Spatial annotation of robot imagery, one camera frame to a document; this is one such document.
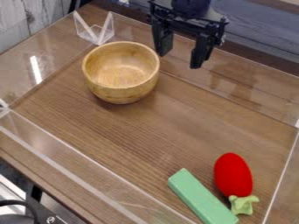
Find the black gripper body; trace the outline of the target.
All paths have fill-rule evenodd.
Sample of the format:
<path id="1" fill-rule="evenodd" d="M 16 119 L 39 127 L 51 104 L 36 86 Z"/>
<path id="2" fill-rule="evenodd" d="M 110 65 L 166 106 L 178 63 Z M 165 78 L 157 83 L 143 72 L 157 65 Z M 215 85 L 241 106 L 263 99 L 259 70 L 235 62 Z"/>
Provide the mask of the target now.
<path id="1" fill-rule="evenodd" d="M 151 23 L 158 19 L 174 31 L 223 38 L 230 21 L 213 9 L 211 0 L 170 0 L 169 3 L 150 0 L 148 3 Z"/>

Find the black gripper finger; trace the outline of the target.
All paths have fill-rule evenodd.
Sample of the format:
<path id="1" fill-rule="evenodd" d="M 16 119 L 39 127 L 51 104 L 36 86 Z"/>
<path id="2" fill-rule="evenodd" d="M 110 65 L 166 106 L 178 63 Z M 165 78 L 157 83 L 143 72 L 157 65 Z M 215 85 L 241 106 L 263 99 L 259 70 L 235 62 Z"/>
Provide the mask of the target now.
<path id="1" fill-rule="evenodd" d="M 161 57 L 174 49 L 174 31 L 169 25 L 158 20 L 152 20 L 154 47 Z"/>
<path id="2" fill-rule="evenodd" d="M 195 47 L 191 50 L 191 69 L 202 67 L 203 62 L 210 58 L 214 48 L 214 37 L 205 33 L 197 37 Z"/>

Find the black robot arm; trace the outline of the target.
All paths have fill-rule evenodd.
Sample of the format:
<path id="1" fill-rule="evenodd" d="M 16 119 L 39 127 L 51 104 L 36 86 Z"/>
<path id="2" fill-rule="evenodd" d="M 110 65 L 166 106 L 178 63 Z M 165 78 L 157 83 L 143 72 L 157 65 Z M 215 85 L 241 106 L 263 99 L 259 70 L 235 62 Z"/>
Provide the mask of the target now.
<path id="1" fill-rule="evenodd" d="M 161 57 L 174 49 L 174 33 L 195 37 L 190 68 L 198 69 L 210 59 L 215 46 L 225 42 L 230 20 L 211 7 L 211 0 L 171 0 L 165 6 L 150 0 L 154 48 Z"/>

